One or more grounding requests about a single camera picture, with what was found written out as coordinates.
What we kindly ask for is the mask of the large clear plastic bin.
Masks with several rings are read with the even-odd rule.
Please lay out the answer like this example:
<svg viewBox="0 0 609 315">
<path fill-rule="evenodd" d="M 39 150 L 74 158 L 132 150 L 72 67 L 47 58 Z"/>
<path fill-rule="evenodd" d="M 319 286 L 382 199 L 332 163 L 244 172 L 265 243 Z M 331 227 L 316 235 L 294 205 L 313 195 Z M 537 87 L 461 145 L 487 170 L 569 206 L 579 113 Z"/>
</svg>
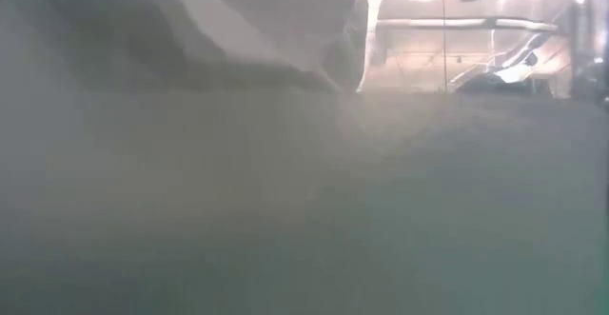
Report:
<svg viewBox="0 0 609 315">
<path fill-rule="evenodd" d="M 338 88 L 355 0 L 0 0 L 0 315 L 609 315 L 609 116 Z"/>
</svg>

